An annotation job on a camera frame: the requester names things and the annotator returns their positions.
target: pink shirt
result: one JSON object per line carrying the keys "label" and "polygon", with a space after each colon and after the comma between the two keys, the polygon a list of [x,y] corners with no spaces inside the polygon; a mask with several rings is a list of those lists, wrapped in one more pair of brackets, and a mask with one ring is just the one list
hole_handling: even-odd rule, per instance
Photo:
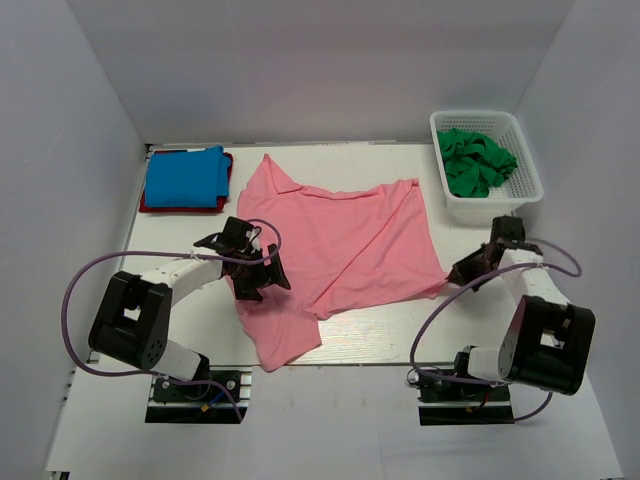
{"label": "pink shirt", "polygon": [[[290,291],[261,290],[261,303],[236,302],[266,371],[320,346],[319,319],[435,295],[446,283],[417,179],[332,193],[297,184],[265,155],[240,194],[238,217],[263,218],[278,228],[291,283]],[[265,228],[260,244],[275,242]]]}

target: gray wall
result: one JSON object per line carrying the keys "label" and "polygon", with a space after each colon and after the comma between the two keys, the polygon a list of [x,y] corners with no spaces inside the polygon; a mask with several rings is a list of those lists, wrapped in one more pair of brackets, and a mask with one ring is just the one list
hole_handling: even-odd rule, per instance
{"label": "gray wall", "polygon": [[[143,145],[64,0],[0,14],[0,469],[40,478],[71,371],[60,303],[74,271],[123,246]],[[82,284],[86,332],[107,270]]]}
{"label": "gray wall", "polygon": [[589,378],[622,469],[639,479],[640,4],[576,1],[516,115],[545,188],[522,213],[584,265],[558,280],[596,313]]}
{"label": "gray wall", "polygon": [[512,111],[571,0],[70,0],[145,142],[425,139]]}

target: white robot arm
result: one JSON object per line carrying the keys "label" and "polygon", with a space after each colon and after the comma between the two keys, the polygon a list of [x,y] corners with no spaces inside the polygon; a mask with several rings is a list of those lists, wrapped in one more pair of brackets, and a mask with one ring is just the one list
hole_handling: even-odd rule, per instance
{"label": "white robot arm", "polygon": [[[260,301],[258,289],[291,286],[276,253],[269,263],[242,265],[205,260],[211,250],[227,258],[263,258],[259,227],[229,217],[224,230],[194,243],[192,258],[174,260],[142,275],[118,272],[111,278],[89,334],[89,346],[144,371],[189,381],[207,379],[209,359],[168,339],[171,307],[203,285],[228,275],[238,300]],[[269,245],[272,255],[276,245]],[[131,318],[137,312],[137,319]]]}
{"label": "white robot arm", "polygon": [[[466,285],[496,268],[519,264],[543,264],[542,252],[525,241],[521,219],[498,217],[491,241],[457,262],[449,281]],[[593,313],[571,304],[543,268],[515,269],[501,277],[517,305],[507,334],[500,346],[466,347],[456,358],[456,374],[573,395],[586,368]]]}

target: table surface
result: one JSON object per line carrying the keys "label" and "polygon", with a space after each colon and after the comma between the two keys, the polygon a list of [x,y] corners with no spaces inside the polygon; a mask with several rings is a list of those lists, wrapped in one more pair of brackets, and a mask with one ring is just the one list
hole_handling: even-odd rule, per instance
{"label": "table surface", "polygon": [[[367,190],[398,179],[417,178],[426,202],[429,227],[442,268],[477,249],[490,228],[456,225],[447,213],[433,145],[349,143],[228,148],[234,157],[230,198],[219,215],[138,213],[130,250],[189,251],[194,241],[220,231],[236,214],[240,191],[264,154],[296,182],[332,191]],[[127,257],[124,269],[141,273],[166,259]],[[417,299],[351,310],[320,321],[322,346],[299,357],[296,365],[406,364],[416,332],[444,299]],[[420,362],[451,362],[462,347],[498,345],[515,305],[497,279],[445,310],[429,328],[417,353]],[[209,357],[214,365],[257,365],[253,343],[238,320],[226,282],[214,282],[182,300],[171,313],[169,336]]]}
{"label": "table surface", "polygon": [[[219,230],[264,153],[296,181],[363,190],[417,177],[444,269],[486,241],[488,228],[455,226],[446,214],[433,147],[323,145],[230,148],[236,163],[231,202],[220,216],[139,214],[131,249],[185,251]],[[153,259],[130,259],[142,272]],[[253,364],[255,351],[237,321],[232,296],[215,282],[172,313],[171,337],[219,364]],[[299,364],[406,363],[409,345],[442,299],[345,312],[320,323],[324,345]],[[421,361],[451,361],[464,345],[500,341],[513,309],[501,281],[463,296],[427,333]],[[130,367],[100,359],[102,370]],[[544,413],[511,426],[420,427],[406,366],[285,366],[253,370],[241,425],[145,424],[151,379],[94,377],[78,371],[47,463],[72,480],[118,478],[458,479],[612,478],[621,476],[597,400],[585,378],[573,397],[556,396]],[[544,397],[513,386],[517,415]]]}

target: folded blue cloth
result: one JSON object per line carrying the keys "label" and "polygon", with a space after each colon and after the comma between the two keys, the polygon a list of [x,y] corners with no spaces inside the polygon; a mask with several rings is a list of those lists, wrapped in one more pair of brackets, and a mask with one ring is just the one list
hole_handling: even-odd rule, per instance
{"label": "folded blue cloth", "polygon": [[215,207],[229,195],[231,161],[222,147],[197,152],[154,154],[145,186],[147,207]]}

